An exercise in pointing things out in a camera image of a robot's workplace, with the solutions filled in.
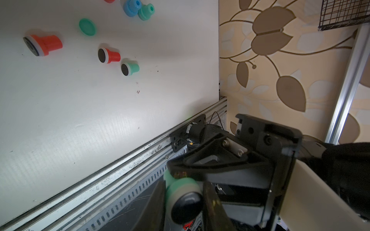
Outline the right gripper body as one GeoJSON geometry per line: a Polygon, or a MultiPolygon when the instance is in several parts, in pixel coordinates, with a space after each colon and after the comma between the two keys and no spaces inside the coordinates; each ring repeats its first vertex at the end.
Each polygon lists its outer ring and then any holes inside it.
{"type": "Polygon", "coordinates": [[[214,186],[228,217],[271,225],[281,207],[302,133],[238,114],[237,131],[217,140],[214,186]]]}

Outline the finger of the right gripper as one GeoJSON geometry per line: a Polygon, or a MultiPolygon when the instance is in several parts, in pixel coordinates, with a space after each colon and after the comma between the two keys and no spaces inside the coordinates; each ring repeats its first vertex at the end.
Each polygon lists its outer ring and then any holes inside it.
{"type": "Polygon", "coordinates": [[[216,135],[194,150],[170,160],[167,169],[176,179],[270,182],[274,164],[238,139],[216,135]]]}

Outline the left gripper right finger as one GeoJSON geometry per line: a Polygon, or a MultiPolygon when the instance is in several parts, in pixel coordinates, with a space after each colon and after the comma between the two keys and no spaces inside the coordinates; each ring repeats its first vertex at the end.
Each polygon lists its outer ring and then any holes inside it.
{"type": "Polygon", "coordinates": [[[236,231],[210,182],[203,182],[203,200],[202,227],[204,231],[236,231]]]}

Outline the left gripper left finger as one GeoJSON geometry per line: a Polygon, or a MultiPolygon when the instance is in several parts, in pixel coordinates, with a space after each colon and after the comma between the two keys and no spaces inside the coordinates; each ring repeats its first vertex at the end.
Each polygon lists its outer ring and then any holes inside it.
{"type": "Polygon", "coordinates": [[[166,183],[159,181],[132,231],[163,231],[166,217],[166,183]]]}

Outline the green stamp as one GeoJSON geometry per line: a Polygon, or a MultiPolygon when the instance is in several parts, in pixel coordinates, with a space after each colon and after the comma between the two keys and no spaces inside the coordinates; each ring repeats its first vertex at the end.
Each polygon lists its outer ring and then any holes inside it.
{"type": "Polygon", "coordinates": [[[138,11],[138,16],[141,20],[147,21],[155,13],[155,7],[153,4],[142,5],[141,9],[138,11]]]}
{"type": "Polygon", "coordinates": [[[140,67],[137,63],[126,62],[121,64],[121,71],[124,76],[131,76],[134,73],[140,71],[140,67]]]}
{"type": "Polygon", "coordinates": [[[166,212],[172,222],[185,225],[193,221],[203,209],[203,196],[198,183],[192,178],[174,178],[167,170],[163,176],[166,184],[166,212]]]}

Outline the blue stamp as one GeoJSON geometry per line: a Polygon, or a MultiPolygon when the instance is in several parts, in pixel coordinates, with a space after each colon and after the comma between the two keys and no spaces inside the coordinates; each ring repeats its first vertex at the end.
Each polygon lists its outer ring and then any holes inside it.
{"type": "Polygon", "coordinates": [[[140,0],[127,0],[123,5],[123,10],[129,17],[135,17],[142,8],[140,0]]]}

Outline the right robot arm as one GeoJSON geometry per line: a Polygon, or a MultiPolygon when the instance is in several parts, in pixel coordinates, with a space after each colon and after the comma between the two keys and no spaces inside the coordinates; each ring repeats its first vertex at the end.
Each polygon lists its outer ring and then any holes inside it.
{"type": "Polygon", "coordinates": [[[201,217],[205,231],[367,231],[370,145],[332,145],[238,114],[236,133],[189,124],[197,147],[167,162],[166,214],[176,224],[201,217]]]}

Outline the green cap upper right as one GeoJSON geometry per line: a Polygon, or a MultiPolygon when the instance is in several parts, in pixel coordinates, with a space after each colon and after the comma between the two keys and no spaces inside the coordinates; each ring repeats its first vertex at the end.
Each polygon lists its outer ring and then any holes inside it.
{"type": "Polygon", "coordinates": [[[79,21],[79,29],[86,36],[94,36],[96,34],[95,24],[88,18],[82,18],[79,21]]]}

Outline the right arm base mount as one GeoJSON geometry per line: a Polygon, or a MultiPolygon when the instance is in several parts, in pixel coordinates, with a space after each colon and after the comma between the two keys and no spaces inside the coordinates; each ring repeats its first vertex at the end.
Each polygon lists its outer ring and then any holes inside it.
{"type": "Polygon", "coordinates": [[[223,128],[219,114],[217,112],[214,112],[214,114],[217,114],[216,118],[219,121],[219,125],[208,123],[206,115],[201,114],[186,122],[180,128],[175,129],[170,134],[172,150],[178,152],[183,147],[190,146],[191,143],[193,143],[192,146],[195,148],[216,134],[228,134],[228,131],[223,128]]]}

